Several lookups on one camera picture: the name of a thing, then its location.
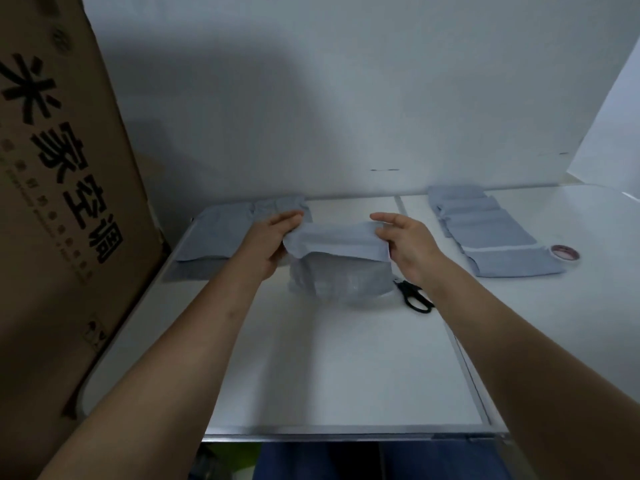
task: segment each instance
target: hand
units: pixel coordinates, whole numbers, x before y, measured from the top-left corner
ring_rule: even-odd
[[[244,236],[234,257],[246,260],[248,266],[258,270],[263,280],[275,272],[278,261],[287,254],[282,238],[302,222],[302,210],[289,210],[256,222]]]
[[[434,261],[444,257],[427,226],[401,214],[375,212],[371,219],[387,225],[376,229],[380,239],[389,243],[389,252],[404,277],[421,284],[432,269]]]

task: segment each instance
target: scissors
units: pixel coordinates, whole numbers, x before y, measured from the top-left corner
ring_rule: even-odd
[[[422,295],[422,293],[420,293],[420,291],[422,290],[420,286],[414,285],[413,283],[410,283],[407,280],[402,280],[397,276],[394,276],[394,283],[398,287],[398,290],[400,290],[400,292],[402,293],[402,296],[404,297],[404,302],[406,306],[408,306],[409,308],[415,310],[418,313],[427,314],[427,313],[430,313],[431,309],[435,307],[435,305],[432,302],[430,302],[427,298],[424,297],[424,295]],[[418,302],[426,306],[426,308],[418,308],[416,306],[413,306],[411,302],[409,302],[409,298],[414,298],[415,300],[418,300]]]

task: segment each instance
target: right hand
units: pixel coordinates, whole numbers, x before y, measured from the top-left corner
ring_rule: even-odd
[[[375,212],[371,219],[384,222],[376,229],[380,239],[389,243],[389,252],[404,277],[412,283],[421,284],[428,273],[437,269],[434,261],[444,257],[427,226],[401,214]]]

